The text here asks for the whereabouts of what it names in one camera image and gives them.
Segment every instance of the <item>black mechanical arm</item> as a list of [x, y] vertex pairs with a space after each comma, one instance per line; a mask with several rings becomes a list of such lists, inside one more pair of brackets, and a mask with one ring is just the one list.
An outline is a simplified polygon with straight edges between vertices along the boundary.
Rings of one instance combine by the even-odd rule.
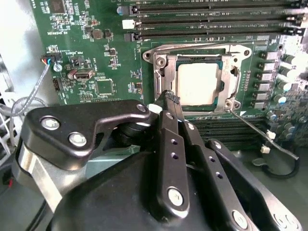
[[[141, 151], [85, 178], [89, 159], [132, 144]], [[149, 108], [126, 100], [29, 112], [13, 174], [45, 197], [50, 230], [303, 230], [220, 141], [204, 144], [169, 91]]]

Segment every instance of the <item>white connector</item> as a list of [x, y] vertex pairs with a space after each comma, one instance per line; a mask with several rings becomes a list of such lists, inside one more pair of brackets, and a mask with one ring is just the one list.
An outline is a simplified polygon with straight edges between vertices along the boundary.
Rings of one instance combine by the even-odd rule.
[[262, 154], [269, 154], [270, 153], [270, 148], [265, 146], [265, 145], [262, 145], [260, 152]]
[[271, 139], [274, 140], [276, 138], [276, 133], [270, 130], [267, 130], [266, 135]]

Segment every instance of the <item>silver screw head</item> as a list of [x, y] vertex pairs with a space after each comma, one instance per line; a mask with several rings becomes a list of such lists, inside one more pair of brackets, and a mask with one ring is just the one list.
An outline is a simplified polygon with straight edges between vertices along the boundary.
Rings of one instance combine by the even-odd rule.
[[283, 216], [279, 215], [279, 214], [274, 214], [274, 218], [277, 222], [277, 224], [282, 227], [282, 228], [287, 228], [287, 224], [286, 224], [286, 220], [284, 219]]
[[61, 71], [62, 71], [62, 66], [61, 66], [61, 64], [54, 64], [54, 65], [53, 65], [53, 70], [54, 70], [55, 72], [61, 72]]
[[137, 104], [137, 108], [139, 111], [142, 111], [142, 112], [146, 111], [145, 106], [143, 106], [142, 104]]
[[77, 147], [82, 147], [87, 143], [86, 137], [79, 132], [70, 134], [68, 140]]
[[215, 144], [215, 146], [216, 146], [218, 149], [221, 149], [220, 143], [218, 143], [217, 141], [214, 141], [214, 144]]
[[188, 123], [188, 127], [189, 127], [191, 130], [194, 130], [194, 126], [193, 126], [191, 123]]
[[248, 223], [246, 218], [239, 211], [234, 210], [232, 212], [232, 216], [236, 224], [238, 224], [238, 226], [240, 226], [244, 230], [248, 228]]
[[169, 112], [166, 113], [166, 116], [169, 118], [169, 119], [174, 119], [173, 115]]
[[181, 206], [183, 204], [183, 196], [177, 189], [169, 189], [168, 197], [172, 204], [174, 204], [175, 206]]
[[58, 120], [54, 118], [45, 118], [41, 121], [41, 125], [43, 128], [48, 130], [56, 130], [60, 127], [60, 123]]

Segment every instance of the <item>cpu socket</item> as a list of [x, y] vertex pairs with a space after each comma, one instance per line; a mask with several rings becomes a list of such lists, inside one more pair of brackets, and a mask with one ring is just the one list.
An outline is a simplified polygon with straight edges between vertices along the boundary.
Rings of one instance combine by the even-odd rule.
[[173, 44], [146, 51], [154, 68], [154, 97], [172, 90], [180, 97], [185, 116], [238, 110], [236, 101], [241, 64], [252, 50], [243, 45]]

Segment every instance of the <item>motherboard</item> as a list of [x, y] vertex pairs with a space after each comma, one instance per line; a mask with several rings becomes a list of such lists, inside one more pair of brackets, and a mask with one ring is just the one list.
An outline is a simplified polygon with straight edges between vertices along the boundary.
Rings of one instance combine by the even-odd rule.
[[181, 98], [204, 141], [308, 146], [308, 1], [31, 0], [61, 105]]

